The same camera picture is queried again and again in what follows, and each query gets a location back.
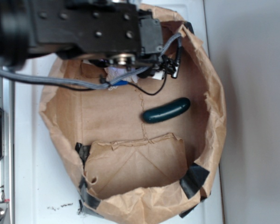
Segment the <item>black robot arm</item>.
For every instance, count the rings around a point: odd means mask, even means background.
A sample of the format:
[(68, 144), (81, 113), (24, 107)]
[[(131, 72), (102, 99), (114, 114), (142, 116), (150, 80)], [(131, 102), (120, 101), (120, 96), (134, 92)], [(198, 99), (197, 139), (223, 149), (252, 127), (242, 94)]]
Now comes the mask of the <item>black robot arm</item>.
[(177, 77), (165, 57), (161, 22), (131, 0), (0, 0), (0, 66), (56, 54), (98, 67), (141, 68)]

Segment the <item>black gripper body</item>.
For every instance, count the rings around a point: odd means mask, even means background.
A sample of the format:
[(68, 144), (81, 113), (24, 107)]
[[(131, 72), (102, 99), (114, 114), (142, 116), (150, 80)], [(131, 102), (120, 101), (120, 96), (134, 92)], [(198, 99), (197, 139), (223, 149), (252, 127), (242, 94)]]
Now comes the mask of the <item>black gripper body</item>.
[(130, 71), (135, 68), (135, 71), (128, 74), (137, 75), (139, 79), (164, 79), (167, 74), (177, 78), (181, 60), (181, 37), (176, 35), (163, 43), (161, 22), (153, 17), (150, 10), (137, 12), (136, 31), (127, 30), (126, 40), (119, 40), (118, 43), (127, 44), (128, 41), (134, 41), (137, 51), (108, 53), (100, 59), (84, 59), (83, 63), (102, 69), (116, 67)]

